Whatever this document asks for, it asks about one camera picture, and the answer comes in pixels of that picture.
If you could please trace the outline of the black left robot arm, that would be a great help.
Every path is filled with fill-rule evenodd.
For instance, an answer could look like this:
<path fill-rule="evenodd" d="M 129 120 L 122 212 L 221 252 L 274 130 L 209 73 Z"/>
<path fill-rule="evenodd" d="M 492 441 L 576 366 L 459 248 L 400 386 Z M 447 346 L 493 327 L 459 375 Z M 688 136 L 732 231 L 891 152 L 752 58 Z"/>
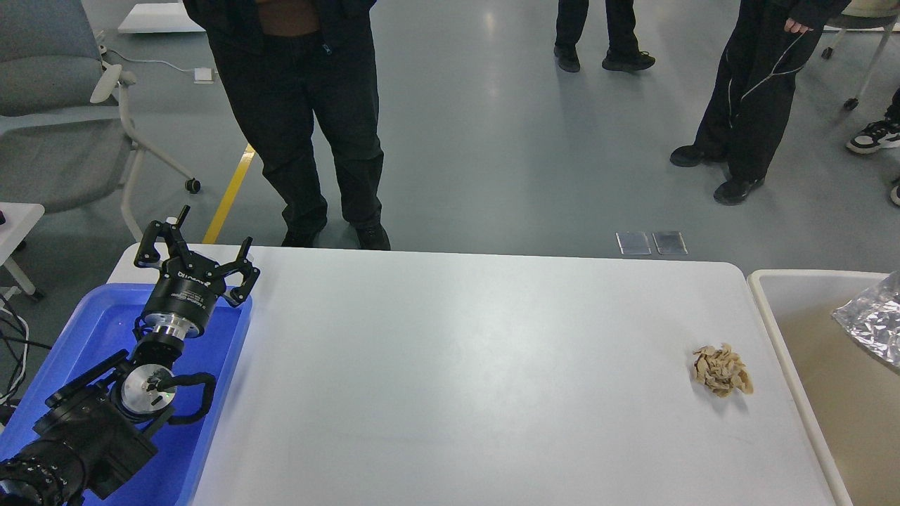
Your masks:
<path fill-rule="evenodd" d="M 248 301 L 260 271 L 248 257 L 251 238 L 225 264 L 191 250 L 181 233 L 189 210 L 151 221 L 139 241 L 134 265 L 160 278 L 135 320 L 135 348 L 47 397 L 37 438 L 2 461 L 4 505 L 81 505 L 87 491 L 104 499 L 157 455 L 158 430 L 200 422 L 212 409 L 218 378 L 178 375 L 176 360 L 187 339 L 205 333 L 217 301 Z"/>

